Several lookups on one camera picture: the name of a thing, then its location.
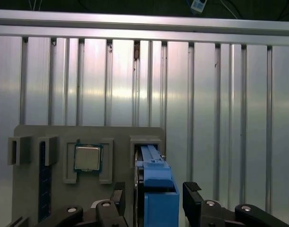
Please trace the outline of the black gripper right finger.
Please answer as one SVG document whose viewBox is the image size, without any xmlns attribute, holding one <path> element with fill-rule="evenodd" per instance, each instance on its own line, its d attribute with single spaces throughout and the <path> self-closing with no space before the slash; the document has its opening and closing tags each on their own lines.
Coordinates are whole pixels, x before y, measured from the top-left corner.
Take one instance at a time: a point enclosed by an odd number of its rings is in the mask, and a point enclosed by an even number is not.
<svg viewBox="0 0 289 227">
<path fill-rule="evenodd" d="M 234 211 L 213 200 L 204 200 L 195 182 L 183 183 L 183 210 L 192 227 L 287 227 L 288 224 L 250 204 Z"/>
</svg>

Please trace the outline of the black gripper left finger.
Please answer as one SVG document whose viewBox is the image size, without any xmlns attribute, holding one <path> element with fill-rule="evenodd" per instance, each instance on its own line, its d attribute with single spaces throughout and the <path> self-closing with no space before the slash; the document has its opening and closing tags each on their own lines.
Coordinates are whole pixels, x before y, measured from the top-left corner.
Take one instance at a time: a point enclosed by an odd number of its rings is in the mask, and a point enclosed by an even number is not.
<svg viewBox="0 0 289 227">
<path fill-rule="evenodd" d="M 127 227 L 125 183 L 115 183 L 110 199 L 84 211 L 81 206 L 65 206 L 43 221 L 38 227 Z"/>
</svg>

